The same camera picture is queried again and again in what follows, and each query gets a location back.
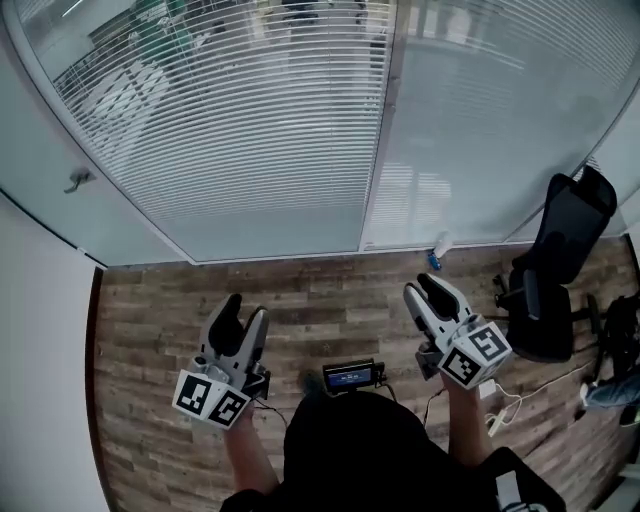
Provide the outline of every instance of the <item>laminate floor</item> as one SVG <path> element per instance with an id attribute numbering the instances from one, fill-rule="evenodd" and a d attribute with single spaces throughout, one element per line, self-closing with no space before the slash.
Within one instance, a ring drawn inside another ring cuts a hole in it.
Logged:
<path id="1" fill-rule="evenodd" d="M 442 277 L 465 293 L 475 312 L 497 316 L 492 278 L 507 273 L 525 247 L 449 252 Z M 244 296 L 244 310 L 263 305 L 271 326 L 263 362 L 272 373 L 269 405 L 290 418 L 301 399 L 297 374 L 323 364 L 374 357 L 387 366 L 398 399 L 416 414 L 441 387 L 425 382 L 414 352 L 421 341 L 402 301 L 403 285 L 426 270 L 424 252 L 194 267 L 163 264 L 110 269 L 100 294 L 95 355 L 96 406 L 108 479 L 123 511 L 214 511 L 231 493 L 219 432 L 171 408 L 180 368 L 198 349 L 200 326 L 226 294 Z M 598 243 L 570 285 L 573 308 L 593 293 L 601 309 L 637 291 L 623 239 Z M 574 422 L 578 387 L 593 369 L 588 322 L 574 326 L 574 357 L 536 364 L 513 356 L 498 382 L 526 394 L 573 369 L 573 375 L 525 401 L 496 446 L 509 446 L 584 511 L 612 482 L 635 441 L 618 427 L 619 411 L 591 410 Z M 490 411 L 512 399 L 494 395 Z M 428 434 L 446 447 L 446 394 L 432 402 Z M 274 466 L 283 467 L 284 427 L 270 411 L 255 423 Z"/>

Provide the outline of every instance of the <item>cable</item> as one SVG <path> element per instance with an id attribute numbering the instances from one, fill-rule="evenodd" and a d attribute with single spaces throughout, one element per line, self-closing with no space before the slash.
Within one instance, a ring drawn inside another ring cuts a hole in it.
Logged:
<path id="1" fill-rule="evenodd" d="M 261 402 L 257 398 L 254 398 L 254 401 L 259 403 L 262 406 L 262 407 L 257 407 L 257 409 L 262 409 L 263 411 L 266 410 L 266 411 L 275 412 L 282 419 L 282 421 L 284 423 L 285 430 L 289 428 L 289 423 L 287 422 L 286 418 L 284 417 L 284 414 L 282 414 L 278 409 L 276 409 L 275 407 L 271 407 L 270 405 L 267 405 L 264 402 Z"/>
<path id="2" fill-rule="evenodd" d="M 431 400 L 433 400 L 437 396 L 440 396 L 444 392 L 444 390 L 445 388 L 440 389 L 440 391 L 438 391 L 437 393 L 434 393 L 433 395 L 431 395 L 431 398 L 429 398 L 429 401 L 427 402 L 427 410 L 424 411 L 424 418 L 422 419 L 422 428 L 424 429 L 427 428 L 427 421 L 429 420 L 429 408 L 431 407 Z"/>
<path id="3" fill-rule="evenodd" d="M 375 389 L 382 388 L 382 387 L 388 388 L 389 389 L 389 393 L 391 393 L 391 398 L 393 398 L 393 401 L 395 403 L 398 403 L 398 399 L 396 398 L 396 393 L 395 393 L 395 391 L 393 391 L 393 388 L 391 387 L 390 384 L 386 384 L 386 383 L 379 384 L 379 383 L 376 383 L 376 385 L 374 386 Z"/>
<path id="4" fill-rule="evenodd" d="M 555 378 L 555 379 L 553 379 L 553 380 L 550 380 L 550 381 L 549 381 L 549 382 L 547 382 L 546 384 L 544 384 L 544 385 L 540 386 L 540 387 L 539 387 L 538 389 L 536 389 L 534 392 L 529 393 L 528 395 L 524 395 L 524 396 L 520 396 L 520 395 L 513 395 L 513 394 L 511 394 L 511 393 L 507 393 L 507 392 L 504 390 L 504 388 L 503 388 L 500 384 L 498 384 L 498 383 L 496 382 L 496 387 L 497 387 L 497 388 L 498 388 L 498 389 L 499 389 L 499 390 L 500 390 L 500 391 L 501 391 L 505 396 L 507 396 L 507 397 L 509 397 L 509 398 L 515 398 L 515 399 L 516 399 L 516 400 L 514 400 L 513 402 L 511 402 L 509 405 L 507 405 L 507 406 L 503 407 L 503 410 L 504 410 L 504 411 L 507 411 L 507 410 L 511 409 L 511 407 L 513 407 L 514 405 L 518 404 L 518 406 L 516 407 L 516 412 L 514 412 L 514 413 L 513 413 L 513 416 L 511 416 L 511 419 L 510 419 L 509 421 L 501 421 L 500 423 L 501 423 L 502 425 L 505 425 L 505 426 L 509 426 L 509 425 L 511 425 L 511 424 L 515 421 L 516 416 L 518 416 L 518 413 L 520 412 L 520 408 L 522 407 L 522 402 L 524 402 L 527 398 L 531 398 L 532 396 L 534 396 L 534 395 L 536 395 L 536 394 L 540 393 L 540 391 L 542 391 L 543 389 L 545 389 L 545 388 L 547 388 L 547 387 L 551 386 L 552 384 L 556 384 L 557 382 L 560 382 L 562 379 L 565 379 L 565 378 L 569 377 L 570 375 L 573 375 L 573 374 L 574 374 L 574 373 L 576 373 L 576 372 L 579 372 L 579 371 L 581 371 L 581 370 L 584 370 L 584 369 L 585 369 L 587 366 L 589 366 L 591 363 L 593 363 L 593 361 L 589 361 L 588 363 L 583 364 L 583 365 L 582 365 L 582 366 L 580 366 L 579 368 L 574 368 L 574 369 L 573 369 L 573 370 L 571 370 L 570 372 L 565 373 L 564 375 L 561 375 L 560 377 L 557 377 L 557 378 Z M 491 421 L 491 420 L 495 420 L 495 419 L 496 419 L 496 417 L 497 417 L 497 416 L 496 416 L 495 414 L 487 414 L 487 415 L 485 416 L 485 419 L 486 419 L 486 421 L 487 421 L 487 423 L 488 423 L 488 422 L 489 422 L 489 421 Z"/>

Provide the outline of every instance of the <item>white blinds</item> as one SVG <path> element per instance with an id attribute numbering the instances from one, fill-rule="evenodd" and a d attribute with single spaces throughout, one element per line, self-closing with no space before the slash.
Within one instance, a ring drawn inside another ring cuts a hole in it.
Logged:
<path id="1" fill-rule="evenodd" d="M 169 238 L 197 261 L 357 249 L 387 2 L 138 0 L 100 23 L 94 11 L 52 22 L 95 49 L 50 78 L 75 135 Z"/>
<path id="2" fill-rule="evenodd" d="M 426 246 L 443 231 L 456 243 L 503 242 L 632 94 L 640 9 L 628 0 L 402 5 L 401 87 L 363 246 Z"/>

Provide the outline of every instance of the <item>black office chair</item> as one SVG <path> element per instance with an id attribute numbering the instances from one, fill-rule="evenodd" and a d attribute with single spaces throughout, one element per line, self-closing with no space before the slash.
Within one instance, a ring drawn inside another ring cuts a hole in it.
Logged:
<path id="1" fill-rule="evenodd" d="M 573 322 L 591 317 L 595 329 L 595 299 L 588 296 L 589 308 L 572 313 L 562 285 L 580 273 L 616 207 L 615 190 L 592 167 L 585 166 L 578 181 L 563 174 L 551 178 L 535 243 L 513 260 L 508 290 L 502 276 L 494 279 L 502 290 L 496 304 L 509 311 L 507 339 L 514 352 L 533 361 L 564 362 L 573 353 Z"/>

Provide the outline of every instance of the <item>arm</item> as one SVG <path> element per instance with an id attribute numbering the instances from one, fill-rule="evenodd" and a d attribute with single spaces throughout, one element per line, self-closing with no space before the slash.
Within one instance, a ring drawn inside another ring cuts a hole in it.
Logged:
<path id="1" fill-rule="evenodd" d="M 264 495 L 278 486 L 278 477 L 269 462 L 258 433 L 253 426 L 253 406 L 224 433 L 227 456 L 233 468 L 236 492 L 253 489 Z"/>
<path id="2" fill-rule="evenodd" d="M 441 375 L 449 392 L 449 455 L 464 466 L 479 466 L 491 455 L 493 447 L 478 389 L 466 390 Z"/>

